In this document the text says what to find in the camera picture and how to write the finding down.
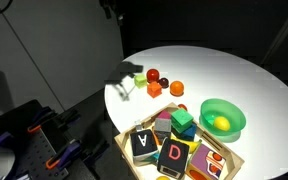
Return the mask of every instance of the green cube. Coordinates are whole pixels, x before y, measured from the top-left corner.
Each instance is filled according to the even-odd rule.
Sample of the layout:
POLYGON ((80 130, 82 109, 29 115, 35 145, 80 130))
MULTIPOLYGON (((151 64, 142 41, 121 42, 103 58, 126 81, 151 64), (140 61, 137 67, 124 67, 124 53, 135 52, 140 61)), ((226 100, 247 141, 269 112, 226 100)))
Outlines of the green cube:
POLYGON ((192 125, 193 116, 181 108, 171 114, 171 121, 173 128, 182 133, 192 125))
POLYGON ((142 88, 147 86, 147 79, 144 74, 139 74, 134 77, 135 86, 138 88, 142 88))

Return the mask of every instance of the white round table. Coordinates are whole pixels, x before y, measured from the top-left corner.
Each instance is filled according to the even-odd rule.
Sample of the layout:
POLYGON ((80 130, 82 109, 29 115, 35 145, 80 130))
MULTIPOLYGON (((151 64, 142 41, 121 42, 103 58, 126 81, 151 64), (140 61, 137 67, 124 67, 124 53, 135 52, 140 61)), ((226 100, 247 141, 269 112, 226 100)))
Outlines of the white round table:
POLYGON ((225 143, 245 160, 235 179, 271 179, 288 172, 288 87, 261 67, 239 57, 206 48, 166 46, 145 50, 124 61, 143 65, 143 74, 156 68, 169 82, 180 80, 184 95, 174 97, 169 88, 151 98, 131 77, 120 86, 106 85, 105 103, 116 128, 123 132, 167 104, 183 103, 198 120, 203 101, 227 100, 238 106, 247 124, 241 137, 225 143))

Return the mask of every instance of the toy block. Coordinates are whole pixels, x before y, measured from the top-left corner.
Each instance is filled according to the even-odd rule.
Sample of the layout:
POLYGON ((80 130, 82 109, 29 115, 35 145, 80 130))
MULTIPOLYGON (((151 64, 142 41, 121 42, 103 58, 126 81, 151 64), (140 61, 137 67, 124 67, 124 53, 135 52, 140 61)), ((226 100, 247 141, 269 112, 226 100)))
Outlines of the toy block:
POLYGON ((144 74, 138 74, 134 77, 134 84, 138 88, 147 86, 146 76, 144 74))
POLYGON ((157 170, 175 179, 181 179, 185 175, 188 151, 188 145, 165 138, 157 161, 157 170))
POLYGON ((162 94, 162 86, 156 81, 153 81, 147 86, 147 93, 152 98, 156 98, 157 96, 162 94))
POLYGON ((200 144, 192 154, 185 173, 192 179, 217 180, 225 162, 221 155, 200 144))
POLYGON ((178 133, 174 128, 172 128, 172 132, 177 138, 186 141, 194 141, 196 130, 197 126, 194 123, 192 123, 192 125, 182 133, 178 133))
POLYGON ((170 138, 172 132, 172 123, 170 119, 155 119, 154 134, 159 140, 159 144, 163 142, 165 138, 170 138))
POLYGON ((130 138, 134 165, 143 166, 155 162, 153 155, 158 153, 158 149, 150 129, 131 133, 130 138))
POLYGON ((171 114, 164 110, 157 116, 157 118, 159 118, 159 119, 171 119, 171 114))
POLYGON ((192 125, 193 116, 180 108, 171 114, 171 120, 173 128, 181 134, 192 125))

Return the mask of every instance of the yellow ball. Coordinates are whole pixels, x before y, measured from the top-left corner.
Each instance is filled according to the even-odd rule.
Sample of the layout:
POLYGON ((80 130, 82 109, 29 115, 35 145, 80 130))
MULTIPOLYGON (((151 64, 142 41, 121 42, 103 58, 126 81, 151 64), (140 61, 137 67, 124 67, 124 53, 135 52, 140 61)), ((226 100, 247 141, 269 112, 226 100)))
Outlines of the yellow ball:
POLYGON ((222 131, 228 131, 231 127, 230 122, 223 116, 218 116, 215 118, 214 126, 222 131))
POLYGON ((160 176, 156 180, 170 180, 170 178, 168 178, 166 176, 160 176))

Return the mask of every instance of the wooden tray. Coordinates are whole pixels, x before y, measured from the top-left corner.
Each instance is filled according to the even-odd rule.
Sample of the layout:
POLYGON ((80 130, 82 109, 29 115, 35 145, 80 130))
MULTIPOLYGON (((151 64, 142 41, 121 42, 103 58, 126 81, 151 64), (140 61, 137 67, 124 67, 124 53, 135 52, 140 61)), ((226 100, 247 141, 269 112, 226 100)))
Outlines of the wooden tray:
MULTIPOLYGON (((169 113, 172 113, 178 109, 179 107, 176 104, 170 103, 166 107, 158 110, 153 115, 142 120, 141 125, 143 126, 143 129, 151 129, 152 125, 154 125, 155 118, 158 116, 160 112, 162 112, 163 110, 166 110, 169 113)), ((222 170, 220 180, 233 179, 233 177, 241 169, 241 166, 243 165, 244 160, 241 157, 239 157, 237 154, 235 154, 232 150, 230 150, 227 146, 225 146, 222 142, 215 139, 205 128, 203 128, 195 120, 193 122, 197 125, 197 131, 196 131, 194 141, 198 141, 199 139, 202 139, 203 144, 210 147, 212 150, 219 153, 226 159, 226 163, 222 170)), ((130 143, 130 138, 129 138, 130 134, 133 132, 136 132, 135 123, 133 127, 115 136, 115 141, 117 142, 117 145, 119 146, 122 152, 122 155, 124 159, 126 160, 126 162, 128 163, 129 167, 131 168, 134 176, 140 180, 144 180, 144 179, 155 180, 159 176, 165 176, 164 174, 161 174, 160 172, 157 171, 157 167, 154 164, 140 166, 140 167, 137 167, 133 164, 132 149, 131 149, 131 143, 130 143)), ((185 175, 183 179, 189 180, 191 178, 185 175)))

